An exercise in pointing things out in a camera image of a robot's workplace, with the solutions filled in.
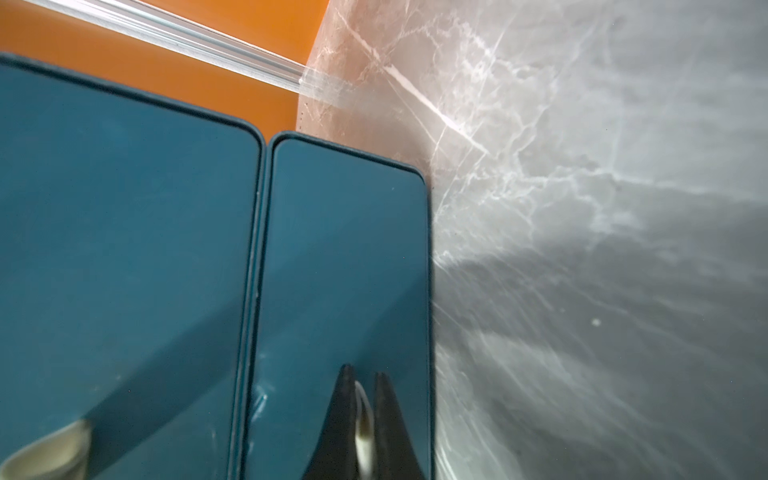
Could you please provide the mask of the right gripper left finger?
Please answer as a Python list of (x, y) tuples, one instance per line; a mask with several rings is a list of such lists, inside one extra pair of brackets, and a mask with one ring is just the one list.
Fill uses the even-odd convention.
[(355, 371), (341, 367), (328, 404), (313, 455), (303, 480), (354, 480), (358, 478), (355, 427), (357, 398)]

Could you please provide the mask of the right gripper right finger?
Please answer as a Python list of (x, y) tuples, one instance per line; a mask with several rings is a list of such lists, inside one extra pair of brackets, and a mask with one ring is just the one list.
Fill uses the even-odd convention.
[(386, 480), (425, 480), (390, 377), (384, 372), (377, 372), (374, 384), (377, 477)]

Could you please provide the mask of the teal bottom drawer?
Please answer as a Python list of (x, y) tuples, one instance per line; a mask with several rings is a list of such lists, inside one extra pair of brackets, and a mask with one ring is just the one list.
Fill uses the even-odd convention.
[(274, 137), (243, 475), (298, 479), (343, 365), (394, 386), (433, 473), (428, 188), (414, 167), (297, 132)]

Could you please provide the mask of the teal drawer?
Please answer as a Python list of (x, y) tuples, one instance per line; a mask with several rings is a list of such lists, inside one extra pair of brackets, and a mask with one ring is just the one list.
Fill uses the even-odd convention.
[(428, 188), (414, 167), (297, 132), (274, 137), (243, 475), (298, 479), (343, 365), (394, 386), (433, 473)]
[(1, 454), (85, 421), (94, 479), (230, 479), (264, 141), (1, 57)]

